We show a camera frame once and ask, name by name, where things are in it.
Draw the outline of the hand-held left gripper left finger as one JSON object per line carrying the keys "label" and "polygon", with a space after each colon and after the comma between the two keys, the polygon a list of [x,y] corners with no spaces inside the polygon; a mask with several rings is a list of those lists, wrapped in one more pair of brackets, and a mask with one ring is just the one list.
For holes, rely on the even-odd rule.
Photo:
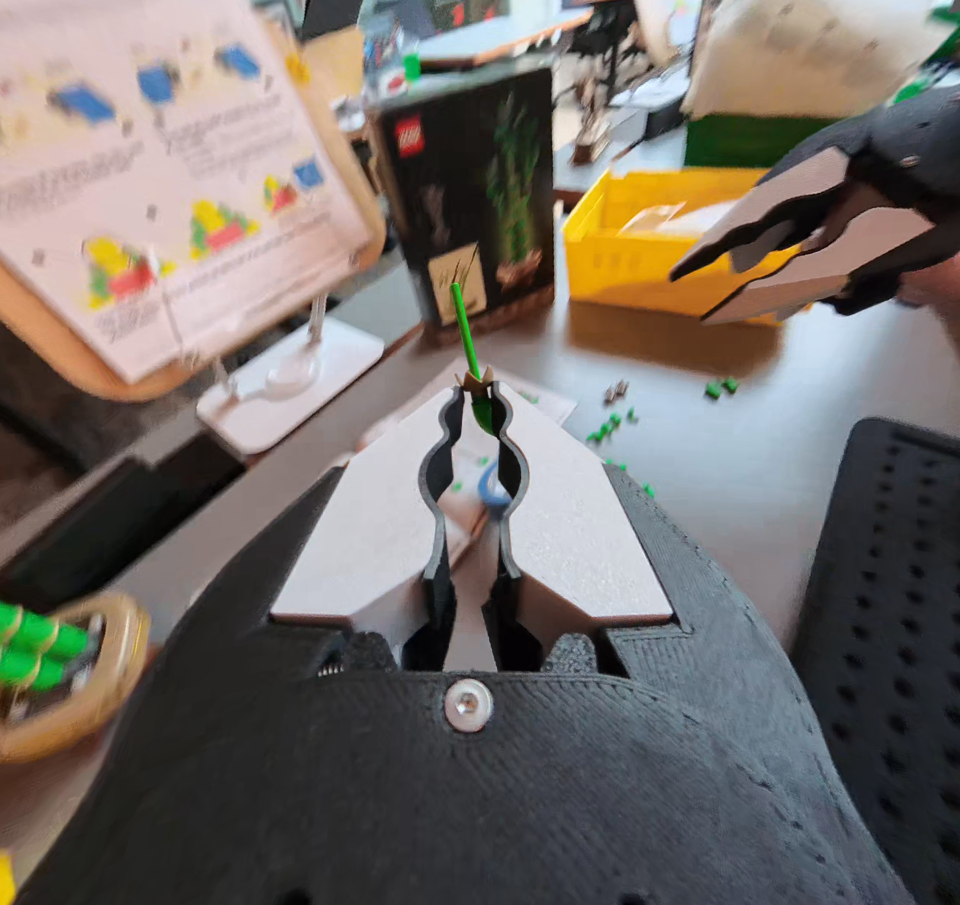
{"label": "hand-held left gripper left finger", "polygon": [[342,469],[274,599],[274,620],[381,636],[443,667],[457,610],[446,517],[463,390],[444,387]]}

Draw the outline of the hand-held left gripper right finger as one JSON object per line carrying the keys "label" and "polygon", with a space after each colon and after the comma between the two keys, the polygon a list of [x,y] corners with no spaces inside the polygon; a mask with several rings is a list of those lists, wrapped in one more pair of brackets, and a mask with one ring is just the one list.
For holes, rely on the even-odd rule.
{"label": "hand-held left gripper right finger", "polygon": [[667,597],[612,470],[505,383],[490,390],[499,485],[490,647],[498,667],[540,667],[565,635],[662,626]]}

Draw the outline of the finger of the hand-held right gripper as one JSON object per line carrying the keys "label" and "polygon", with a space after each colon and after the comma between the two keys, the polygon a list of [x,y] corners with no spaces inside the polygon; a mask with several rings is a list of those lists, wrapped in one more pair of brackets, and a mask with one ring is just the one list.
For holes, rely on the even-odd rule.
{"label": "finger of the hand-held right gripper", "polygon": [[733,273],[744,275],[771,253],[795,246],[822,222],[850,164],[849,155],[831,146],[765,177],[678,260],[669,281],[698,273],[724,255]]}
{"label": "finger of the hand-held right gripper", "polygon": [[818,239],[779,268],[747,277],[722,302],[701,317],[706,325],[746,323],[773,317],[783,322],[812,303],[836,297],[852,274],[909,242],[925,238],[933,223],[914,210],[874,207],[855,215],[838,236]]}

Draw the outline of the green lego stem assembly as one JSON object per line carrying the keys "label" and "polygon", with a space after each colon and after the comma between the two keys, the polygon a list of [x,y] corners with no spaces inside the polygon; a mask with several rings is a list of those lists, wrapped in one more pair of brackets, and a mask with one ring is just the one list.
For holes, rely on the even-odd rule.
{"label": "green lego stem assembly", "polygon": [[463,355],[466,360],[466,372],[458,379],[458,383],[464,394],[469,396],[473,417],[477,425],[486,434],[492,436],[494,434],[494,407],[490,389],[493,379],[487,374],[490,371],[489,369],[486,372],[482,372],[480,369],[460,283],[456,281],[451,283],[450,297],[460,333]]}

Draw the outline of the lego instruction booklet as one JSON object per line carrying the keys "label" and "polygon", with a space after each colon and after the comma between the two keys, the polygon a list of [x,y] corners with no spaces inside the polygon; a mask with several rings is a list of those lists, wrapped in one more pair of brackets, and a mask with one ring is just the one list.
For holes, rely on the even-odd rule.
{"label": "lego instruction booklet", "polygon": [[[537,410],[558,425],[564,424],[577,407],[577,401],[511,373],[505,383]],[[454,384],[453,371],[441,372],[424,388],[392,413],[372,425],[359,439],[356,451],[361,452],[438,392]],[[450,565],[455,567],[479,538],[490,518],[490,512],[505,508],[508,495],[496,478],[498,444],[474,420],[471,403],[466,402],[461,437],[452,451],[453,479],[439,499],[445,517],[447,550]]]}

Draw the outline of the scattered green lego pieces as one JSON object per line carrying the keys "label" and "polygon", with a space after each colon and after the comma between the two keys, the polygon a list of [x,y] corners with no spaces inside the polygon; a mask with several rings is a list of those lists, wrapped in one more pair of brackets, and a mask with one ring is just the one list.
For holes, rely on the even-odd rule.
{"label": "scattered green lego pieces", "polygon": [[[736,392],[738,391],[738,388],[739,388],[739,383],[737,379],[726,377],[725,379],[722,379],[719,381],[708,382],[704,388],[704,394],[710,400],[718,400],[722,395],[735,395]],[[535,407],[539,407],[544,413],[552,412],[553,419],[555,419],[559,424],[563,424],[570,417],[570,415],[572,414],[572,411],[575,409],[577,405],[575,402],[572,402],[554,393],[546,393],[546,392],[540,392],[540,391],[530,392],[529,390],[521,388],[519,390],[519,394],[524,399],[526,399],[530,404],[534,405]],[[618,401],[620,401],[621,399],[616,400],[613,404],[609,406],[616,405]],[[600,443],[604,441],[606,436],[611,431],[616,431],[620,427],[623,419],[624,419],[623,415],[621,415],[616,411],[612,411],[609,414],[608,418],[605,420],[605,422],[602,424],[602,426],[598,430],[591,432],[587,436],[586,441],[588,443],[592,443],[598,446]],[[480,455],[477,457],[476,463],[478,466],[484,467],[483,469],[484,471],[485,468],[494,460],[498,460],[498,458],[495,456],[490,457],[488,455]]]}

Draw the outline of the lego bamboo pot model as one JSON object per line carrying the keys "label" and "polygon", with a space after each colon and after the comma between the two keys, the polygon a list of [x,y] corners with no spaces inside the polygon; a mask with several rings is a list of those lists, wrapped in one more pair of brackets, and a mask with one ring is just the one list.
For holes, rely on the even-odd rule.
{"label": "lego bamboo pot model", "polygon": [[41,614],[1,605],[1,763],[28,764],[100,731],[147,663],[151,617],[105,590]]}

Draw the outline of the black lego set box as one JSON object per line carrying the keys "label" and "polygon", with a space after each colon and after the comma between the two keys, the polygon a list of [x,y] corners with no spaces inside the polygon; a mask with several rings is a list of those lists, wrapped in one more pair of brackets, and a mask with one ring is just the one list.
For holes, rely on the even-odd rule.
{"label": "black lego set box", "polygon": [[434,346],[459,339],[454,283],[479,333],[555,298],[551,65],[534,54],[427,74],[366,107],[371,152]]}

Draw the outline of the green plastic bin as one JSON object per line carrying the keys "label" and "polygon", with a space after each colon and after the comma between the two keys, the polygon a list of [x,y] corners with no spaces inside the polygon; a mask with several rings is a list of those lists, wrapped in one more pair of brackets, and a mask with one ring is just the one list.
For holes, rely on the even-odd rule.
{"label": "green plastic bin", "polygon": [[686,125],[684,167],[766,168],[836,119],[713,114]]}

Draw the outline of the crumpled white paper bag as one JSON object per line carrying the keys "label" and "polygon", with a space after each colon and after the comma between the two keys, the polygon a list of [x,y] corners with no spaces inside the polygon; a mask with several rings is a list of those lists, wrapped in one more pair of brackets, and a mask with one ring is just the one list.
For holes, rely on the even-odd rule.
{"label": "crumpled white paper bag", "polygon": [[678,237],[697,241],[721,222],[735,207],[735,200],[693,207],[689,203],[651,205],[640,209],[617,232],[618,236]]}

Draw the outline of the white printed paper bags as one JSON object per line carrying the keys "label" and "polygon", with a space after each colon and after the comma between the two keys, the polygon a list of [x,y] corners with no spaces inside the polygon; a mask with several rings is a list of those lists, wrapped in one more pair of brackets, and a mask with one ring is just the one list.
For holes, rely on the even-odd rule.
{"label": "white printed paper bags", "polygon": [[719,0],[683,107],[709,116],[842,119],[891,98],[952,33],[950,0]]}

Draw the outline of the yellow plastic bin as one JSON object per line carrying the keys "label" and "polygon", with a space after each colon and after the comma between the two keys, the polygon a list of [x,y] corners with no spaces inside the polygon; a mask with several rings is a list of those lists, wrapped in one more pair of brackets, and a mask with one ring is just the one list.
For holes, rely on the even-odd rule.
{"label": "yellow plastic bin", "polygon": [[639,213],[679,205],[689,215],[742,198],[764,168],[684,167],[605,171],[562,227],[569,297],[573,301],[666,312],[694,319],[737,287],[728,255],[677,282],[669,275],[705,231],[670,233],[624,228]]}

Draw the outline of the white stand base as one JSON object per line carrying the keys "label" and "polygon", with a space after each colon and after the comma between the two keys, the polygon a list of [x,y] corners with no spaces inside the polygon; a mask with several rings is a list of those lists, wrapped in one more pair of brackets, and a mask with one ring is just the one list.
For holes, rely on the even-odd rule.
{"label": "white stand base", "polygon": [[383,356],[384,341],[327,317],[286,335],[199,397],[198,421],[240,457],[289,437]]}

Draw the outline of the black rectangular device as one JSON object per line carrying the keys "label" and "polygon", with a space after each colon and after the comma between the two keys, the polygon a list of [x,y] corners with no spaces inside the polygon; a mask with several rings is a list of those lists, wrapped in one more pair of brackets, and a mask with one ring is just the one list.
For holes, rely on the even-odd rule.
{"label": "black rectangular device", "polygon": [[2,565],[2,602],[51,614],[101,590],[243,473],[207,435],[155,464],[123,458]]}

